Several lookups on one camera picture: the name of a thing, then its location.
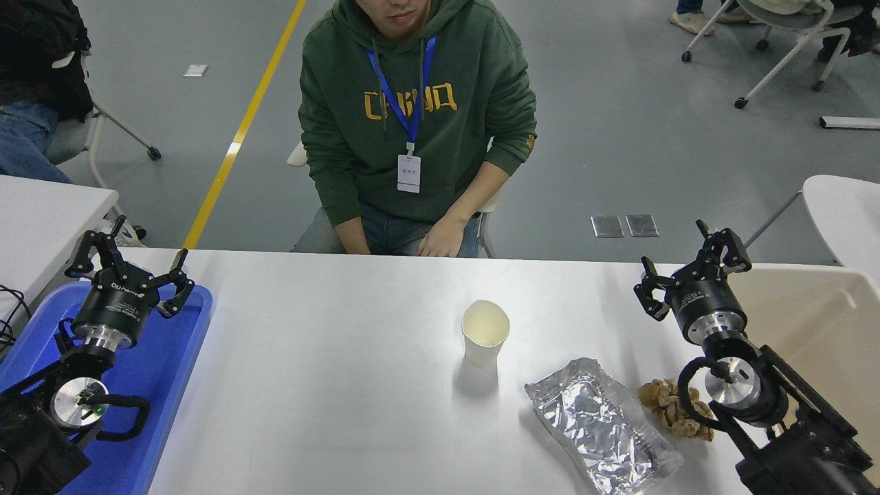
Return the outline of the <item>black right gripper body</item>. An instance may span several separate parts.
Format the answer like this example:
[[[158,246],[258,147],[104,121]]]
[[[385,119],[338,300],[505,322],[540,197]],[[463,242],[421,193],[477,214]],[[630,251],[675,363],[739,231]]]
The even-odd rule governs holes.
[[[728,272],[694,275],[692,270],[673,273],[679,286],[670,288],[670,309],[679,328],[691,328],[703,316],[716,312],[735,315],[735,327],[744,328],[745,313],[728,284]]]

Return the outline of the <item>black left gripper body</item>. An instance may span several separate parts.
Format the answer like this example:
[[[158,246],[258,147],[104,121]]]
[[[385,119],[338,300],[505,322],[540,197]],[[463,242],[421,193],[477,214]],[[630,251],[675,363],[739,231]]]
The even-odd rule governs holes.
[[[137,342],[158,304],[158,289],[144,288],[151,278],[146,273],[123,279],[113,272],[98,272],[74,319],[74,334],[85,339],[91,330],[105,328],[123,334],[125,342]]]

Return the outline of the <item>person's left hand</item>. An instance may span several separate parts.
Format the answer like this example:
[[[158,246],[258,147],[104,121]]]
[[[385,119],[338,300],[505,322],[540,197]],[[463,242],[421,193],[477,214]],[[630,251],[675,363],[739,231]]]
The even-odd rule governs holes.
[[[417,256],[458,257],[467,222],[458,217],[442,217],[420,241]]]

